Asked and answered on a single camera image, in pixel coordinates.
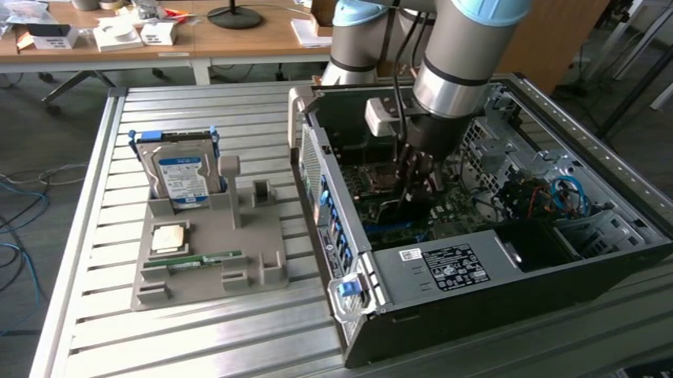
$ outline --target white box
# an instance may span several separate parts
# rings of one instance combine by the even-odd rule
[[[94,29],[94,38],[102,53],[145,46],[138,31],[131,25],[99,26]]]
[[[72,49],[79,32],[71,25],[30,26],[32,43],[39,50]]]
[[[141,38],[146,45],[173,46],[177,41],[177,30],[175,22],[146,24],[143,30],[141,30]]]

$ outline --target side panel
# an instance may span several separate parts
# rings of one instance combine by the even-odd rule
[[[368,365],[591,301],[672,252],[673,246],[659,246],[374,316],[349,345],[346,367]]]

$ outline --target hard drive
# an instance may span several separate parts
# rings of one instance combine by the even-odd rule
[[[210,132],[130,132],[130,145],[143,164],[154,198],[170,198],[175,209],[207,205],[209,194],[226,183],[218,171],[219,136]]]

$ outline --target barcode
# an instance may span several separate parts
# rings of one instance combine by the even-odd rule
[[[421,249],[414,248],[413,250],[401,250],[400,257],[402,258],[402,261],[416,260],[422,257]]]

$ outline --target orange object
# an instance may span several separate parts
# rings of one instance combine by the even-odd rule
[[[187,17],[181,17],[181,16],[190,14],[190,12],[186,12],[185,10],[167,9],[167,8],[165,8],[165,12],[166,12],[166,17],[170,17],[173,20],[178,21],[178,24],[182,24],[183,22],[186,22]]]
[[[32,35],[30,35],[28,32],[26,32],[18,38],[18,49],[23,50],[31,45],[32,45]]]

